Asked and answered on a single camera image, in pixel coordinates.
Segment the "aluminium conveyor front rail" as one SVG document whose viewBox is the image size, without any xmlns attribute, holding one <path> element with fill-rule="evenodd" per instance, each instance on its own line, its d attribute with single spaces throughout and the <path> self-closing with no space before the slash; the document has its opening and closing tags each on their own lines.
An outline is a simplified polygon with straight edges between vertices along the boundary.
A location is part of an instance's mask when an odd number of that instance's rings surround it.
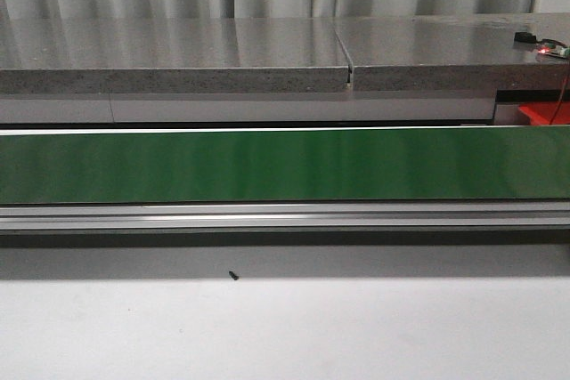
<svg viewBox="0 0 570 380">
<path fill-rule="evenodd" d="M 568 201 L 8 206 L 3 232 L 566 229 Z"/>
</svg>

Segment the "grey stone slab right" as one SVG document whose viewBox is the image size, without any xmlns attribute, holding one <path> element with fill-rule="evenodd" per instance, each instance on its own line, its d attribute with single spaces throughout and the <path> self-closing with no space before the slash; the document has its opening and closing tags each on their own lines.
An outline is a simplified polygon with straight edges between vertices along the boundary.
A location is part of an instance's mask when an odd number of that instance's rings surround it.
<svg viewBox="0 0 570 380">
<path fill-rule="evenodd" d="M 569 40 L 567 13 L 357 17 L 334 22 L 356 91 L 555 90 L 565 61 L 514 35 Z"/>
</svg>

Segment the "grey stone slab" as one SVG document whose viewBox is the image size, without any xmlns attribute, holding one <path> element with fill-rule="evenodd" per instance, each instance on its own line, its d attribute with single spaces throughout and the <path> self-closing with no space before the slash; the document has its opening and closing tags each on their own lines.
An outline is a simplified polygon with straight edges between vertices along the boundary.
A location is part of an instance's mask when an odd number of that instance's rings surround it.
<svg viewBox="0 0 570 380">
<path fill-rule="evenodd" d="M 1 24 L 3 93 L 339 93 L 349 72 L 329 20 Z"/>
<path fill-rule="evenodd" d="M 357 17 L 334 22 L 356 91 L 555 90 L 565 61 L 514 35 L 569 40 L 567 13 Z"/>
</svg>

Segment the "grey stone slab left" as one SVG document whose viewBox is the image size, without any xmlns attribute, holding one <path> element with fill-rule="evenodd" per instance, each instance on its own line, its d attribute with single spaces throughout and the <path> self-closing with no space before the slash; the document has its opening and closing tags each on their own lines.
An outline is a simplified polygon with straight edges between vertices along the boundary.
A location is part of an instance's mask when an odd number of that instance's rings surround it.
<svg viewBox="0 0 570 380">
<path fill-rule="evenodd" d="M 1 24 L 3 93 L 339 93 L 349 72 L 329 20 Z"/>
</svg>

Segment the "red plastic bin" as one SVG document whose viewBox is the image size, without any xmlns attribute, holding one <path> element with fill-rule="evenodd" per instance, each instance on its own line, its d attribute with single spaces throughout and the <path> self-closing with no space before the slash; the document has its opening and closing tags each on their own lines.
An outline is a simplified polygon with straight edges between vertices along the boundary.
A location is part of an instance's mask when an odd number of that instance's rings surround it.
<svg viewBox="0 0 570 380">
<path fill-rule="evenodd" d="M 518 110 L 527 117 L 530 125 L 568 125 L 570 122 L 569 102 L 564 101 L 559 108 L 553 101 L 528 102 Z"/>
</svg>

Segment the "green circuit board red LED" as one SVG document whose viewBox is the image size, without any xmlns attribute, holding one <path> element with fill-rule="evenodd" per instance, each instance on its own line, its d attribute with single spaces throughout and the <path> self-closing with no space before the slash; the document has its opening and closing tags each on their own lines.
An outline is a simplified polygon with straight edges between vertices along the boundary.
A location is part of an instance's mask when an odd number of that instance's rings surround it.
<svg viewBox="0 0 570 380">
<path fill-rule="evenodd" d="M 543 43 L 537 47 L 537 52 L 553 58 L 567 60 L 569 58 L 569 47 L 564 44 Z"/>
</svg>

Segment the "black sensor module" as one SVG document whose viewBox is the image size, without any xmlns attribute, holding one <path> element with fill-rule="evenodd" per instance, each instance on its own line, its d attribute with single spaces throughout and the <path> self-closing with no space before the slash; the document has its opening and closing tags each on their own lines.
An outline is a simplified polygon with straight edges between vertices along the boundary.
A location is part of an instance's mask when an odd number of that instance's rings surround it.
<svg viewBox="0 0 570 380">
<path fill-rule="evenodd" d="M 514 35 L 514 41 L 522 44 L 537 44 L 538 39 L 536 35 L 530 32 L 519 31 Z"/>
</svg>

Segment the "green conveyor belt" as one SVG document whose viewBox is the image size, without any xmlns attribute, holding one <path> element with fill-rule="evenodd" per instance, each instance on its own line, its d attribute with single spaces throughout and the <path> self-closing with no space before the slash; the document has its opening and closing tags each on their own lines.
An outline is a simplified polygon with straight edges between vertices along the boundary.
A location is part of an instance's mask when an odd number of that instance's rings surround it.
<svg viewBox="0 0 570 380">
<path fill-rule="evenodd" d="M 565 126 L 13 134 L 1 201 L 566 199 Z"/>
</svg>

